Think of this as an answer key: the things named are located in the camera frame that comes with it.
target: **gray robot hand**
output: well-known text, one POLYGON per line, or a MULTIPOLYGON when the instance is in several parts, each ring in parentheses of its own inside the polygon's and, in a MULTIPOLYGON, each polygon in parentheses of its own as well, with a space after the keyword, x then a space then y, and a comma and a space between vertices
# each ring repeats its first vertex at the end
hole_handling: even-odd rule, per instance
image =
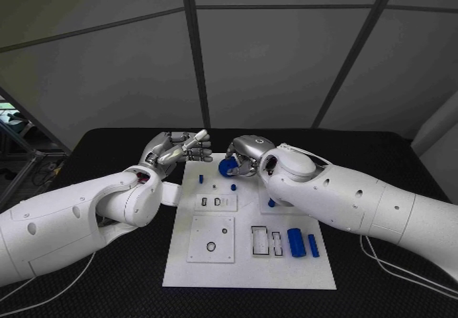
POLYGON ((153 169, 163 179, 178 162, 212 162, 211 135, 204 129, 193 132, 162 132, 146 145, 140 165, 153 169))
POLYGON ((235 154, 240 167, 229 169, 228 175, 254 176, 258 172, 263 156, 274 148, 274 143, 264 137, 255 135, 237 137, 228 148, 227 160, 235 154))

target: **blue handheld object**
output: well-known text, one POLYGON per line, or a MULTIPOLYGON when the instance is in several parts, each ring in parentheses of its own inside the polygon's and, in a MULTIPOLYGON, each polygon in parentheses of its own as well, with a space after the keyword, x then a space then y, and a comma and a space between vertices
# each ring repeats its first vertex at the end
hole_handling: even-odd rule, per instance
POLYGON ((218 170, 219 173, 222 174, 224 177, 229 178, 234 176, 228 175, 228 170, 237 168, 240 165, 237 164, 237 159, 235 157, 229 157, 229 159, 224 159, 218 165, 218 170))
POLYGON ((314 234, 309 234, 309 243, 310 243, 310 249, 313 250, 313 257, 320 257, 314 234))
POLYGON ((293 257, 303 257, 307 255, 303 240, 303 233, 300 229, 289 230, 290 248, 293 257))

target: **robotic hand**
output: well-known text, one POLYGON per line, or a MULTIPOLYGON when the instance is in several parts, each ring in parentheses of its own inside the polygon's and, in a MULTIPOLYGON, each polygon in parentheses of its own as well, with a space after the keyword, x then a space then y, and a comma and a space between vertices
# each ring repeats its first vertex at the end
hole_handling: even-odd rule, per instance
POLYGON ((408 192, 303 149, 258 136, 231 143, 228 175, 264 181, 273 200, 332 227, 386 240, 430 259, 458 280, 458 206, 408 192), (310 156, 326 165, 317 165, 310 156))
POLYGON ((178 206, 182 187, 162 179, 178 162, 212 161, 209 139, 206 130, 162 132, 137 166, 31 198, 0 214, 0 286, 71 265, 144 227, 160 204, 178 206), (104 217, 100 224, 96 214, 104 217))

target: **black table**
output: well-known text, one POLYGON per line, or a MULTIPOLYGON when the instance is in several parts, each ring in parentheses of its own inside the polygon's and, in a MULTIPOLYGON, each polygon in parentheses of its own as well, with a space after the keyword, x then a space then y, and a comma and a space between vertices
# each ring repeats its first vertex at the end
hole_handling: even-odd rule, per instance
MULTIPOLYGON (((168 129, 97 129, 87 133, 52 184, 58 189, 137 164, 143 148, 168 129)), ((408 142, 391 132, 211 129, 215 152, 232 139, 258 134, 307 149, 335 164, 394 186, 447 200, 408 142)), ((168 181, 182 183, 185 164, 168 181)), ((152 224, 103 249, 71 290, 18 316, 42 317, 458 317, 458 301, 388 275, 363 255, 359 236, 322 224, 337 291, 163 288, 176 208, 160 207, 152 224)), ((379 257, 458 288, 443 270, 410 251, 373 239, 379 257)), ((88 258, 38 278, 5 301, 0 312, 51 298, 74 281, 88 258)), ((5 295, 19 286, 0 289, 5 295)))

